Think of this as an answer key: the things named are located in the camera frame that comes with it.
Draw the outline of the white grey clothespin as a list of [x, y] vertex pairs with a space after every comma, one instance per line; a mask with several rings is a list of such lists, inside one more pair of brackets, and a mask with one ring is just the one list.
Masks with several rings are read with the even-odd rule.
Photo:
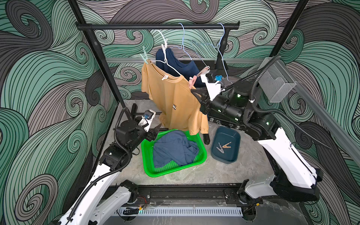
[[217, 149], [219, 152], [221, 152], [222, 154], [225, 153], [225, 152], [224, 152], [224, 149], [223, 149], [223, 147], [221, 146], [220, 143], [218, 143], [218, 146], [216, 147], [216, 149]]

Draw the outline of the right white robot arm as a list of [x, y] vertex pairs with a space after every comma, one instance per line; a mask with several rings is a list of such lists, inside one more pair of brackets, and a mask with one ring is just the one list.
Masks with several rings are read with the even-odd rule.
[[274, 113], [283, 116], [297, 129], [301, 129], [300, 126], [280, 110], [262, 110], [257, 107], [260, 94], [258, 84], [263, 84], [261, 78], [280, 58], [280, 55], [267, 58], [266, 64], [250, 75], [255, 77], [253, 82], [243, 78], [230, 85], [228, 89], [233, 90], [230, 98], [221, 95], [223, 89], [219, 81], [209, 74], [208, 66], [191, 78], [189, 84], [194, 84], [196, 80], [206, 84], [205, 91], [192, 91], [201, 104], [201, 112], [207, 114], [214, 111], [235, 121], [241, 130], [251, 135], [265, 149], [268, 155], [274, 175], [261, 181], [245, 180], [239, 190], [245, 199], [279, 196], [290, 202], [317, 201], [320, 195], [317, 183], [322, 181], [323, 172], [321, 169], [315, 169], [301, 156], [274, 117]]

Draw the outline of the light blue t-shirt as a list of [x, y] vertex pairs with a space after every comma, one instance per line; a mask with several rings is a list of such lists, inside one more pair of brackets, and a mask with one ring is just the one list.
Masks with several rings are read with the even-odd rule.
[[154, 143], [154, 167], [161, 168], [172, 161], [180, 167], [186, 166], [194, 161], [198, 153], [196, 142], [188, 140], [179, 130], [171, 131]]

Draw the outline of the white wire hanger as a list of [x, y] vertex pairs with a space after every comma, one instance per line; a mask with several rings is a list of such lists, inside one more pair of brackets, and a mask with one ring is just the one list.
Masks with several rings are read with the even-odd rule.
[[[162, 33], [160, 30], [156, 30], [156, 31], [160, 34], [160, 36], [162, 37], [163, 42], [164, 42], [165, 36], [163, 35], [163, 33]], [[160, 62], [160, 63], [166, 65], [168, 68], [171, 68], [171, 69], [172, 69], [175, 73], [177, 73], [179, 76], [182, 75], [178, 70], [176, 70], [173, 66], [171, 66], [171, 65], [169, 64], [168, 59], [167, 59], [167, 53], [166, 53], [166, 55], [164, 55], [164, 59], [163, 59], [163, 60], [155, 60], [155, 62]]]

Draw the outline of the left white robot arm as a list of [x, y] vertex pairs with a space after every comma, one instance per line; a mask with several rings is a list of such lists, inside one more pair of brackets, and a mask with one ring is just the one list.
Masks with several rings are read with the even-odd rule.
[[103, 200], [111, 183], [128, 166], [133, 151], [143, 141], [153, 141], [161, 125], [151, 128], [156, 116], [147, 110], [133, 118], [127, 107], [123, 108], [114, 127], [114, 142], [103, 152], [96, 170], [71, 208], [52, 225], [103, 225], [123, 205], [137, 201], [138, 186], [123, 181], [108, 198]]

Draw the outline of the light blue wire hanger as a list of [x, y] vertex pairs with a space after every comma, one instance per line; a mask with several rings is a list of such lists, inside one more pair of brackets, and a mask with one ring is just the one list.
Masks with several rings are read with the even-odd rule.
[[230, 30], [226, 29], [222, 23], [219, 22], [218, 24], [222, 27], [223, 34], [216, 46], [211, 43], [198, 43], [194, 40], [191, 40], [191, 42], [192, 42], [192, 44], [194, 44], [196, 46], [210, 46], [211, 48], [216, 49], [217, 50], [217, 59], [216, 59], [216, 63], [215, 63], [215, 69], [217, 69], [217, 70], [223, 69], [224, 73], [226, 75], [226, 80], [228, 82], [230, 82], [230, 84], [233, 84], [229, 80], [229, 76], [228, 76], [227, 69], [226, 69], [225, 62], [224, 62], [224, 52], [226, 49], [227, 38], [228, 38]]

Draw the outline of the tan yellow t-shirt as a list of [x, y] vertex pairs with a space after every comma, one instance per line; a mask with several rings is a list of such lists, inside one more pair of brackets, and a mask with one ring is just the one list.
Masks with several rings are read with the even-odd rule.
[[191, 135], [208, 134], [207, 115], [191, 93], [184, 76], [173, 76], [147, 60], [142, 67], [141, 91], [148, 94], [161, 111], [159, 119], [168, 129], [189, 131]]

